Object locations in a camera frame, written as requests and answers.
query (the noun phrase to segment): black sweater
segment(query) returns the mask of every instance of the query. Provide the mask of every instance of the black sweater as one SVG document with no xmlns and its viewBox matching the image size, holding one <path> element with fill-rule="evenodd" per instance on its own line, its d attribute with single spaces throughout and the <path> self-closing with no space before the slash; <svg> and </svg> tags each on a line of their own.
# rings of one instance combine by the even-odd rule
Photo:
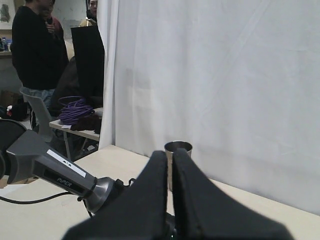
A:
<svg viewBox="0 0 320 240">
<path fill-rule="evenodd" d="M 61 42 L 29 7 L 20 7 L 12 23 L 12 63 L 22 84 L 35 90 L 55 89 L 61 70 Z"/>
</svg>

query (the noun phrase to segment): white table surface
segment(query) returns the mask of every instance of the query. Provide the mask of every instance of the white table surface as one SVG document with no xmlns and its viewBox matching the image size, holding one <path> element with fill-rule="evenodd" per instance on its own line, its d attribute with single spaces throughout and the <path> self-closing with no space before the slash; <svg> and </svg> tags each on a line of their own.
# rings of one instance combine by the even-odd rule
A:
<svg viewBox="0 0 320 240">
<path fill-rule="evenodd" d="M 98 178 L 121 179 L 127 184 L 129 179 L 139 175 L 147 161 L 148 158 L 144 156 L 108 146 L 76 163 Z M 213 182 L 240 203 L 285 224 L 296 240 L 320 240 L 320 216 L 220 182 Z M 64 191 L 39 179 L 6 197 L 19 201 L 31 201 L 61 192 Z M 0 209 L 1 239 L 57 240 L 61 239 L 69 227 L 88 218 L 83 203 L 77 202 L 77 197 L 73 195 L 35 205 L 0 202 Z M 168 194 L 167 211 L 174 213 L 171 193 Z"/>
<path fill-rule="evenodd" d="M 95 109 L 95 112 L 103 112 L 103 108 L 100 107 L 100 108 L 96 108 Z M 74 135 L 77 135 L 77 136 L 81 136 L 81 137 L 84 137 L 86 139 L 91 139 L 91 140 L 94 140 L 94 141 L 99 141 L 100 139 L 100 134 L 96 134 L 95 131 L 89 131 L 89 130 L 84 130 L 84 131 L 72 131 L 70 130 L 69 128 L 63 128 L 63 124 L 61 123 L 61 121 L 58 119 L 58 120 L 55 120 L 55 121 L 52 121 L 49 123 L 49 126 L 53 129 L 58 129 L 58 130 L 61 130 L 61 131 L 64 131 L 64 132 L 67 132 L 67 133 L 71 133 L 71 134 L 74 134 Z"/>
</svg>

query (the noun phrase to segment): white label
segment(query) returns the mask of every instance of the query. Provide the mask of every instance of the white label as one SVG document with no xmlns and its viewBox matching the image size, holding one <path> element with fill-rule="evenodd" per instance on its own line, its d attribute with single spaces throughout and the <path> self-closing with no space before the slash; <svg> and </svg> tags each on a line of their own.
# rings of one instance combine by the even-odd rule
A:
<svg viewBox="0 0 320 240">
<path fill-rule="evenodd" d="M 81 175 L 84 178 L 86 177 L 86 173 L 84 171 L 82 171 L 80 168 L 78 168 L 75 165 L 73 165 L 68 160 L 66 160 L 63 157 L 59 156 L 58 154 L 56 154 L 52 150 L 49 149 L 46 153 L 49 154 L 51 157 L 57 159 L 60 163 L 64 164 L 65 166 L 67 166 L 71 170 L 75 171 L 77 174 Z"/>
</svg>

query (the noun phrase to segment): white backdrop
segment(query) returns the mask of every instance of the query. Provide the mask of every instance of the white backdrop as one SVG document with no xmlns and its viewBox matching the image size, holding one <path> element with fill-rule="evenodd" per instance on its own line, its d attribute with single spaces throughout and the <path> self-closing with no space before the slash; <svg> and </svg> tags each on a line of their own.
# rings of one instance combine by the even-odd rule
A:
<svg viewBox="0 0 320 240">
<path fill-rule="evenodd" d="M 209 177 L 320 215 L 320 1 L 120 0 L 116 11 L 116 145 L 150 156 L 189 141 Z"/>
</svg>

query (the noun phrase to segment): man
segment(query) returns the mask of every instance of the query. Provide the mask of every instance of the man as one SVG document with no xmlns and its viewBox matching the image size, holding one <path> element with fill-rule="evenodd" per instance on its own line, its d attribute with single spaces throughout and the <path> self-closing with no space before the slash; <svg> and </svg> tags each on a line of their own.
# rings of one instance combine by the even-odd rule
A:
<svg viewBox="0 0 320 240">
<path fill-rule="evenodd" d="M 30 95 L 49 107 L 61 77 L 61 41 L 49 33 L 40 13 L 52 0 L 26 0 L 12 23 L 12 63 Z"/>
<path fill-rule="evenodd" d="M 52 12 L 54 10 L 56 0 L 52 0 L 50 5 L 50 9 L 43 10 L 40 14 L 43 17 L 46 28 L 48 29 L 49 33 L 52 34 L 52 37 L 58 40 L 61 43 L 61 72 L 63 73 L 65 68 L 69 63 L 67 47 L 65 43 L 65 34 L 64 29 L 62 28 L 61 23 L 58 19 L 52 16 Z"/>
<path fill-rule="evenodd" d="M 88 0 L 89 9 L 86 11 L 86 18 L 80 23 L 80 27 L 97 25 L 98 0 Z"/>
</svg>

